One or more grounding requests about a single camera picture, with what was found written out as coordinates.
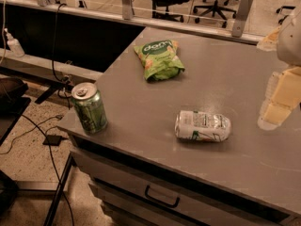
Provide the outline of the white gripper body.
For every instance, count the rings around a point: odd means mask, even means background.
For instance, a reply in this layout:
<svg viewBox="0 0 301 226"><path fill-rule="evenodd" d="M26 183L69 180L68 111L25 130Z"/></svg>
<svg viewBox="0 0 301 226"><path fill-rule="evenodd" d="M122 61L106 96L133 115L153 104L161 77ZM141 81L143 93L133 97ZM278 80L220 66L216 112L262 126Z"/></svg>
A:
<svg viewBox="0 0 301 226"><path fill-rule="evenodd" d="M287 64L301 66L301 7L296 7L281 25L277 57Z"/></svg>

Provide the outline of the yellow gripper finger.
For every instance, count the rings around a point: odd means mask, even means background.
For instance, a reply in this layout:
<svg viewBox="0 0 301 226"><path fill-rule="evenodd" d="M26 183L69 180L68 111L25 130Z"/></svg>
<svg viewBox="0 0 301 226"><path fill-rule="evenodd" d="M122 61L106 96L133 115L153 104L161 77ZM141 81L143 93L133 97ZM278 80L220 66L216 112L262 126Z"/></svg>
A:
<svg viewBox="0 0 301 226"><path fill-rule="evenodd" d="M257 44L257 48L263 51L276 51L277 41L280 27L276 27L272 32L260 40Z"/></svg>
<svg viewBox="0 0 301 226"><path fill-rule="evenodd" d="M275 130L300 103L301 68L289 67L281 73L273 72L261 105L259 127L263 130Z"/></svg>

